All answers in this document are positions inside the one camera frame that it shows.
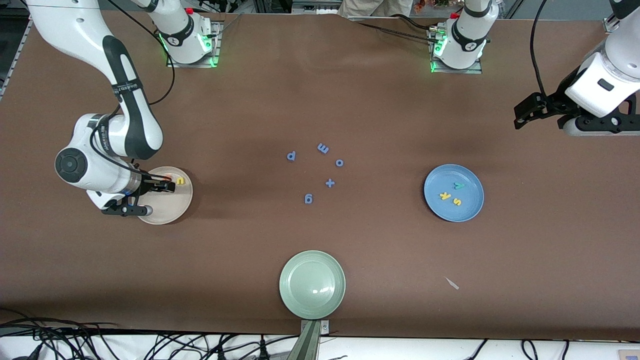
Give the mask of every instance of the white robotic arm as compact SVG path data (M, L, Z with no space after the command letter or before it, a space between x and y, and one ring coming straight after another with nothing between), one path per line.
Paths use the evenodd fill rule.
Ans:
M172 59L190 64L212 51L211 20L197 13L187 14L179 0L131 0L147 12L160 32Z
M469 68L482 56L486 36L498 13L495 0L466 0L459 18L438 24L444 34L433 56L452 69Z
M564 115L558 126L572 136L640 135L640 0L610 0L618 28L587 54L554 94L534 92L514 107L514 125ZM619 110L626 103L627 111Z
M67 183L85 189L103 213L114 213L108 210L117 205L122 212L135 210L131 215L150 215L149 207L119 203L134 193L140 196L148 191L175 189L170 179L154 180L120 159L120 156L149 159L163 142L162 130L127 49L104 23L97 0L27 2L44 40L103 73L124 113L115 116L92 113L80 117L71 141L56 157L56 172ZM166 6L170 3L179 4L179 1L163 1ZM179 12L187 17L184 10ZM170 22L167 18L164 25ZM187 52L181 47L174 50Z

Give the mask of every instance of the black cable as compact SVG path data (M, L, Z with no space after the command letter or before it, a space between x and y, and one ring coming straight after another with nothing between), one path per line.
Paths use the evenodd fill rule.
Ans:
M6 334L2 334L2 336L26 336L33 334L33 330L20 330L16 332L8 332Z
M260 343L258 341L252 341L252 342L246 343L244 345L239 345L239 346L236 346L236 347L233 347L233 348L225 349L225 352L235 351L235 350L241 349L243 347L247 347L249 345L260 345Z
M111 353L111 355L113 355L113 357L116 360L120 360L120 358L116 355L115 352L113 352L113 349L111 348L111 346L109 346L109 343L104 339L104 336L102 336L102 333L100 333L100 326L95 325L96 329L98 330L98 336L100 336L100 339L102 340L102 342L104 343L104 346L107 347L107 350L109 350L109 352Z
M403 15L401 13L393 14L393 15L391 15L391 17L399 17L400 19L404 19L408 23L410 23L411 25L413 25L413 26L415 26L416 28L419 28L419 29L423 29L423 30L428 30L429 29L429 26L420 25L417 22L413 21L409 16L405 16L405 15Z
M56 323L63 323L66 325L73 325L78 327L79 329L81 329L84 334L86 335L87 339L85 339L85 343L87 344L87 346L89 347L89 349L94 353L95 357L97 358L97 360L100 360L100 357L97 355L97 352L95 350L95 345L93 344L93 341L91 340L91 337L89 335L89 333L87 332L87 325L94 325L98 327L99 323L78 323L78 322L74 322L74 321L70 321L70 320L60 320L60 319L56 319L56 318L46 318L46 317L31 317L28 316L24 313L21 313L20 311L16 311L13 309L8 309L6 307L0 307L0 310L2 311L8 311L17 315L20 315L22 317L22 319L17 319L17 320L10 320L8 322L5 322L2 324L2 326L9 326L9 327L21 327L24 324L21 324L23 322L31 322L33 324L34 327L36 327L39 331L40 331L40 340L42 341L42 343L44 345L46 345L47 347L51 348L54 352L56 352L57 350L50 346L49 344L46 343L46 340L49 340L52 342L53 344L53 339L51 338L51 333L55 333L56 334L56 338L57 340L63 340L67 346L69 346L70 348L73 348L71 342L67 341L66 337L64 337L64 335L60 334L59 331L56 331L54 329L50 329L48 327L44 326L45 322L56 322ZM45 334L47 335L47 338L42 336L42 333L45 332Z
M129 167L129 166L126 166L126 165L122 165L121 163L119 163L119 162L115 161L115 160L114 160L114 159L112 159L111 157L106 156L105 154L101 153L101 152L98 150L98 148L96 148L96 146L93 144L93 143L94 143L94 141L95 141L95 134L98 132L98 129L100 128L100 126L102 125L102 123L103 123L103 122L105 122L105 121L106 121L106 122L108 122L109 120L111 120L111 118L113 118L113 117L116 115L116 113L118 112L118 110L119 110L119 109L120 109L120 105L118 105L118 107L116 108L116 110L113 110L113 112L112 112L108 117L106 117L106 118L102 118L102 120L100 120L100 121L96 124L95 128L93 129L93 131L91 131L91 135L90 135L90 137L89 137L89 139L90 139L90 141L89 141L89 145L91 146L91 148L93 149L93 151L95 151L95 152L96 152L96 154L100 155L103 159L107 160L108 162L110 162L110 163L112 163L112 164L114 164L114 165L116 165L116 166L119 166L119 167L121 167L121 168L124 168L124 169L126 169L126 170L129 170L129 171L131 171L131 172L135 172L136 174L145 175L145 176L149 176L149 177L157 177L157 178L160 178L160 179L165 179L165 180L169 180L169 181L171 181L172 179L171 179L170 177L166 177L166 176L162 176L162 175L149 174L149 173L148 173L148 172L146 172L146 171L141 171L141 170L138 170L137 168L132 168L132 167Z
M416 38L416 39L424 40L424 41L427 41L427 42L438 42L436 39L419 37L417 35L407 34L407 33L403 33L403 32L396 31L396 30L391 30L391 29L387 29L387 28L381 28L381 27L375 26L375 25L364 24L362 22L359 22L358 24L360 24L362 26L367 26L368 28L378 29L378 30L380 30L382 32L385 32L385 33L388 33L388 34L391 34L391 35L400 35L400 36L403 36L403 37Z
M531 345L531 348L533 349L533 357L529 356L529 353L524 349L525 343L529 343ZM527 359L538 360L538 352L536 351L536 347L533 345L533 342L531 342L531 340L522 340L520 342L520 348L522 349L522 352L524 353L524 356L527 357Z
M562 351L562 358L561 358L562 360L564 360L566 358L566 352L569 351L569 343L570 342L571 341L569 341L569 340L565 340L564 341L565 345L564 345L564 351Z
M151 35L158 42L158 44L160 44L160 46L162 47L162 50L164 51L165 55L169 59L169 62L171 63L171 85L169 85L169 88L164 93L164 95L162 95L162 97L160 97L160 99L149 103L149 105L155 105L155 104L161 102L162 100L164 100L164 98L166 98L167 95L169 95L171 90L173 90L173 84L175 83L175 66L173 66L173 58L171 57L171 55L169 55L169 51L164 47L164 44L162 43L162 40L157 38L153 34L153 32L151 32L151 30L147 29L142 23L140 23L140 21L136 20L136 18L134 18L133 16L129 15L129 13L127 13L123 8L119 7L116 3L114 3L113 0L107 0L107 1L109 3L111 3L116 9L120 10L121 13L123 13L128 18L130 18L131 21L135 22L139 27L143 28L147 33L149 33L149 35Z
M177 343L177 344L182 345L182 346L185 346L185 347L190 347L190 348L192 348L192 349L194 349L194 350L199 350L199 351L208 351L208 350L209 350L209 343L207 342L207 338L206 338L206 337L204 338L204 340L205 340L205 343L207 344L207 348L206 348L206 349L203 349L203 348L201 348L201 347L197 347L197 346L195 346L195 345L190 345L190 344L188 344L188 343L183 343L183 342L179 341L177 338L176 338L176 339L171 339L171 338L169 338L169 337L168 337L168 336L166 336L166 335L159 334L159 333L153 333L153 332L152 332L152 334L155 334L156 336L159 336L159 337L160 337L160 336L162 336L163 338L165 338L165 339L167 339L167 340L169 340L169 341L172 341L172 342L174 342L174 343ZM186 333L183 333L182 335L183 335L183 336L187 336L187 335L190 335L190 334L192 334L192 333L186 332Z
M509 17L507 19L513 19L513 17L516 15L516 12L518 12L518 10L520 9L520 7L522 6L522 4L524 4L524 0L521 0L517 6L516 4L511 6L511 9L509 9L509 12L511 13L511 15L509 15Z
M28 324L17 324L17 325L16 324L11 324L11 325L0 324L0 329L11 329L11 328L36 329L40 332L40 334L44 332L46 335L48 335L48 340L52 341L52 339L55 338L56 340L60 340L64 342L69 347L69 350L71 351L72 354L75 354L81 360L85 359L84 354L81 353L78 349L76 349L76 347L73 346L73 344L71 344L71 342L66 337L62 336L60 333L56 332L53 329L48 329L46 327L42 327L39 325L36 326L36 325L28 325ZM40 338L42 343L46 347L50 348L54 353L57 353L59 356L61 356L61 354L58 352L55 346L48 344L43 337L40 337Z
M180 337L182 337L182 336L184 336L184 335L180 334L180 335L178 335L178 336L176 337L176 339L178 339L178 338L180 338ZM151 351L152 351L153 349L155 349L155 348L156 348L156 346L154 345L154 347L153 347L153 348L151 348L151 350L149 350L149 351L147 352L147 354L145 355L145 357L143 358L143 360L153 360L154 356L158 355L158 353L160 353L160 350L164 349L164 348L165 348L167 345L169 345L170 343L171 343L171 341L167 341L167 342L166 342L166 344L164 344L163 346L159 347L156 351L154 351L154 352L153 352L153 354L151 354Z
M76 345L78 346L78 350L80 350L82 352L82 348L86 345L86 339L83 338L84 343L82 343L82 345L80 344L80 341L78 341L78 338L80 336L74 336L73 339L76 341Z
M293 339L293 338L297 338L298 335L291 335L291 336L285 336L283 338L279 338L279 339L275 339L275 340L271 340L271 341L267 341L264 345L261 345L251 351L249 351L248 353L246 353L243 357L240 357L238 360L243 360L246 359L249 355L253 354L256 350L259 350L261 348L266 348L268 345L273 344L273 343L277 343L278 341L282 341L282 340L287 340L287 339Z
M198 352L198 354L200 354L200 357L202 357L202 353L201 353L201 351L196 350L196 349L194 349L194 348L186 348L186 347L188 347L190 344L194 343L194 341L196 341L196 340L198 340L198 339L202 339L202 338L204 338L205 336L206 336L206 334L202 334L202 335L196 336L195 338L193 338L193 339L189 340L189 342L188 342L188 343L186 343L186 344L184 344L182 347L180 347L180 348L178 348L178 349L176 349L176 350L172 351L172 352L171 352L171 355L169 356L169 359L168 359L168 360L172 360L174 356L176 356L180 351L183 351L183 350L188 350L188 351L195 351L195 352Z
M158 346L158 344L160 344L160 342L162 342L162 341L158 342L158 340L160 340L160 335L159 334L156 335L156 341L154 342L154 346L152 346L149 349L149 351L147 352L147 354L145 355L145 357L143 359L146 359L151 354L151 352L156 349L156 346Z
M478 354L480 354L480 350L482 350L482 347L484 346L484 344L486 344L487 341L489 341L489 339L484 339L476 349L476 352L474 352L471 357L468 357L467 360L476 360Z
M536 53L534 50L534 39L536 36L536 26L538 25L538 20L540 19L540 13L542 9L545 7L547 0L542 0L540 3L540 7L538 8L538 12L536 14L535 19L533 19L533 25L531 26L531 38L529 39L529 52L531 53L531 63L533 64L533 70L536 72L536 81L538 82L538 88L540 88L540 93L542 94L542 98L547 101L547 93L545 92L545 87L542 84L542 79L540 78L540 69L538 68L538 62L536 61Z
M226 342L228 342L229 340L231 340L232 338L235 338L236 336L238 336L238 334L231 334L229 336L227 336L224 340L222 339L223 335L220 336L220 339L218 340L218 344L216 346L214 346L211 350L207 351L206 354L204 354L203 357L200 358L200 360L207 360L208 358L212 357L213 354L219 352L219 351L223 351L223 346Z

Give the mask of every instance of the cable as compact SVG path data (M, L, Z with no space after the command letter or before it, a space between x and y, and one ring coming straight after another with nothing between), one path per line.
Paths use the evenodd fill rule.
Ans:
M201 339L201 338L204 338L205 336L206 336L205 334L201 334L199 336L196 336L195 338L189 340L189 342L184 344L181 348L178 348L178 349L172 351L168 360L172 360L174 356L176 356L180 351L183 351L183 350L198 352L198 354L200 354L200 357L202 357L202 353L200 352L200 350L196 350L194 348L186 348L186 347L190 346L190 344L192 344L194 341L196 341L198 339Z
M96 125L95 128L93 129L93 131L91 131L91 135L89 137L89 145L91 145L91 148L93 149L93 151L95 151L96 154L100 155L103 159L107 160L108 162L117 165L121 168L127 169L131 172L135 172L136 174L140 174L140 175L145 175L145 176L149 176L149 177L157 177L160 179L165 179L165 180L169 180L171 181L172 179L170 177L166 177L166 176L162 176L162 175L154 175L154 174L149 174L146 171L140 171L136 168L132 168L130 166L127 165L122 165L121 163L115 161L113 158L106 156L105 154L101 153L98 148L96 148L96 146L93 144L93 142L95 141L95 134L98 132L98 129L100 128L100 126L102 125L103 122L105 121L109 121L111 120L111 118L113 118L116 115L116 112L118 112L118 110L120 109L120 105L118 105L118 107L116 108L116 110L113 110L113 112L106 118L102 118L102 120L100 120Z
M35 330L37 329L40 333L39 333L39 337L40 337L40 341L46 345L47 347L49 347L51 350L54 351L56 358L58 358L59 356L61 357L61 354L57 351L57 349L55 349L55 346L53 346L53 340L54 338L56 338L56 340L61 340L63 342L65 342L67 344L67 346L69 346L69 348L71 349L72 353L74 352L74 347L71 344L71 342L69 342L69 340L64 337L64 335L62 335L60 329L56 330L56 329L50 329L48 327L44 326L45 322L56 322L56 323L63 323L66 325L73 325L78 327L79 329L81 329L81 331L85 334L86 339L84 340L84 342L86 343L87 347L89 347L89 349L93 352L93 354L95 355L97 360L100 360L100 357L97 355L97 352L95 350L95 346L93 344L93 341L91 340L91 336L89 335L88 331L87 331L87 325L92 325L92 326L96 326L99 328L99 323L78 323L78 322L73 322L70 320L60 320L60 319L56 319L56 318L46 318L46 317L31 317L28 316L24 313L21 313L20 311L16 311L13 309L8 309L6 307L0 307L0 310L2 311L7 311L7 312L11 312L14 313L16 315L20 315L22 317L22 319L17 319L17 320L10 320L8 322L5 322L3 324L0 325L0 327L25 327L27 329L33 329L34 333L34 340L35 339ZM33 325L26 325L23 324L24 322L30 322ZM74 358L76 358L76 356L78 356L78 354L80 354L80 356L78 356L79 359L84 359L84 354L82 353L81 348L78 348L77 350L75 350L76 355L74 355Z
M239 346L236 346L236 347L234 347L234 348L228 348L228 349L225 349L225 352L235 351L235 350L241 349L241 348L243 348L243 347L247 347L247 346L249 346L249 345L260 345L260 343L259 343L258 341L252 341L252 342L250 342L250 343L246 343L246 344L244 344L244 345L239 345Z
M220 339L218 340L218 344L214 346L211 350L207 351L207 353L204 354L204 356L202 356L200 360L207 360L208 358L212 357L213 354L220 352L221 350L223 350L223 345L229 340L231 340L232 338L235 338L236 336L238 336L238 334L231 334L223 340L222 339L223 335L221 335Z
M180 337L182 337L184 335L180 334L178 335L175 339L178 339ZM158 353L160 353L160 350L164 349L167 345L169 345L171 343L171 341L167 341L166 344L164 344L163 346L159 347L156 351L153 351L156 348L156 345L154 345L154 347L152 347L147 354L145 355L145 357L143 358L143 360L152 360L154 358L154 356L158 355Z
M102 340L102 342L104 343L104 346L107 347L107 350L109 350L109 352L111 353L111 355L113 355L113 357L116 360L120 360L120 358L116 355L115 352L113 352L113 349L111 348L111 346L109 346L109 343L107 343L107 341L104 339L104 336L102 336L102 334L100 333L100 326L95 325L95 328L98 330L98 336L100 336L100 339Z
M569 343L571 341L565 340L564 342L565 342L565 345L564 345L564 351L562 351L562 358L561 358L562 360L566 358L566 352L569 351Z
M147 352L147 354L145 355L145 357L143 359L146 359L149 356L149 354L151 354L151 351L155 350L156 346L158 346L158 344L160 342L162 342L162 341L158 342L158 340L160 340L160 335L159 334L156 335L156 341L154 342L154 346L149 349L149 351Z
M378 30L380 30L382 32L385 32L385 33L388 33L388 34L391 34L391 35L400 35L400 36L403 36L403 37L416 38L416 39L427 41L427 42L438 42L436 39L419 37L417 35L407 34L407 33L403 33L403 32L396 31L396 30L391 30L391 29L387 29L387 28L381 28L381 27L375 26L375 25L364 24L362 22L359 22L358 24L360 24L362 26L367 26L368 28L378 29Z
M476 349L476 352L474 352L471 357L468 357L467 360L476 360L478 354L480 354L480 350L482 350L482 347L484 346L484 344L486 344L487 341L489 341L489 339L484 339Z
M238 16L234 17L234 19L233 19L233 20L231 20L231 21L229 22L229 24L225 25L225 26L222 28L222 30L220 30L220 32L216 34L216 36L217 36L217 37L218 37L218 36L220 36L220 34L222 34L223 32L225 32L225 30L226 30L226 29L228 29L229 27L231 27L231 24L233 24L237 19L240 19L240 16L242 16L242 14L244 14L244 13L239 13L239 14L238 14Z
M282 341L282 340L297 338L297 337L298 337L298 335L291 335L291 336L285 336L283 338L267 341L263 346L259 346L259 347L255 348L255 349L249 351L243 357L240 357L238 360L246 359L249 355L253 354L256 350L259 350L259 349L261 349L263 347L266 348L270 344L277 343L278 341Z
M393 15L391 15L391 17L399 17L400 19L404 19L408 23L410 23L411 25L413 25L413 26L415 26L416 28L419 28L419 29L423 29L423 30L428 30L429 29L429 26L420 25L417 22L413 21L410 17L404 16L401 13L393 14Z
M542 9L545 7L546 3L547 3L547 0L542 0L542 3L538 8L536 17L535 19L533 19L533 25L531 26L531 39L529 40L529 52L531 53L531 63L533 64L533 70L536 72L536 81L538 82L540 93L542 94L542 98L544 98L545 101L547 100L547 93L545 92L545 87L542 84L542 79L540 78L540 69L538 68L538 62L536 61L536 53L534 50L533 43L536 36L536 26L538 25L538 20L540 19L540 13L542 12Z
M170 333L170 336L178 335L178 334L181 334L181 336L194 335L194 333L193 333L193 332L177 332L177 331L171 331L171 332L169 332L169 333ZM208 341L207 341L207 338L204 338L204 341L205 341L205 343L207 344L207 348L206 348L206 349L204 349L204 348L202 348L202 347L197 347L197 346L195 346L195 345L189 345L189 344L187 344L187 343L183 343L183 342L181 342L181 341L179 341L179 340L176 340L177 338L176 338L176 339L173 339L173 338L171 338L171 337L169 337L169 336L167 336L167 335L165 335L165 334L163 334L162 332L159 332L159 331L148 331L148 330L143 330L143 331L135 331L135 334L137 334L137 335L156 335L156 337L157 337L157 338L162 337L162 338L164 338L164 340L168 340L168 341L174 342L174 343L179 344L179 345L186 345L187 347L190 347L190 348L193 348L193 349L196 349L196 350L200 350L200 351L208 351L208 350L209 350L209 343L208 343Z
M25 336L33 334L33 330L20 330L16 332L8 332L6 334L2 334L2 336Z
M514 3L513 5L511 5L511 8L509 9L509 13L507 14L507 19L513 19L513 17L516 15L516 12L518 12L520 7L524 3L524 0L516 0L516 1L517 3Z
M529 356L529 353L524 349L525 343L529 343L531 345L531 348L533 349L533 357ZM520 342L520 348L522 349L522 352L524 353L524 356L527 357L527 359L538 360L538 352L536 351L536 347L533 345L533 342L531 342L531 340L522 340Z
M162 50L164 51L165 55L167 55L167 58L169 59L169 62L171 63L171 84L169 85L169 88L164 93L164 95L162 95L160 97L160 99L149 103L150 106L155 105L155 104L161 102L162 100L164 100L167 97L167 95L169 95L171 90L173 90L173 84L175 83L175 66L173 66L173 58L171 57L171 55L169 55L169 51L164 47L164 44L162 43L162 41L160 39L158 39L153 34L153 32L151 32L151 30L147 29L143 24L140 23L140 21L136 20L136 18L134 18L133 16L129 15L129 13L127 13L123 8L119 7L116 3L114 3L113 0L107 0L107 1L110 4L112 4L116 9L120 10L121 13L123 13L128 18L130 18L131 21L135 22L139 27L143 28L147 33L149 33L149 35L151 35L158 42L158 44L160 44L160 46L162 47Z

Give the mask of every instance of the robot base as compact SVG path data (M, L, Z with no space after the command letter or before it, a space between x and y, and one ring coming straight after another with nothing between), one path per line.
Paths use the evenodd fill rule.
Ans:
M446 72L450 74L482 74L482 65L480 59L476 60L473 65L466 69L454 69L448 67L436 54L436 49L440 50L444 40L442 39L443 29L446 28L445 23L441 22L438 26L433 26L427 30L427 37L437 40L437 43L429 43L429 57L431 58L431 72Z
M222 29L224 28L224 22L220 21L212 21L211 28L206 29L208 34L211 34L212 37L207 40L203 40L203 45L206 47L210 47L211 51L209 51L202 59L194 62L194 63L180 63L173 61L173 67L187 67L187 68L197 68L197 69L208 69L211 67L218 67L218 60L220 58L220 47L222 46ZM171 62L169 59L166 60L166 66L171 67Z
M142 195L139 199L140 204L150 206L153 211L139 219L152 225L169 224L189 208L193 198L193 184L189 176L179 168L159 167L149 173L171 177L175 183L175 192L147 192Z

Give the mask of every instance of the table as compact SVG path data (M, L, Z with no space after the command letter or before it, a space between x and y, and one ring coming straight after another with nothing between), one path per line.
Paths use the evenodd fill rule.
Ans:
M157 99L171 78L161 49L104 16ZM513 129L513 106L537 89L530 28L497 21L484 73L464 76L430 73L419 41L336 15L243 15L219 67L177 69L153 107L164 145L143 168L182 168L195 187L164 226L102 215L57 178L76 119L116 102L99 72L33 30L0 102L0 304L126 328L296 333L278 276L317 249L346 273L339 335L637 340L640 142L572 138L553 120ZM540 22L547 91L603 36L598 22ZM424 178L443 163L483 182L469 222L425 205Z

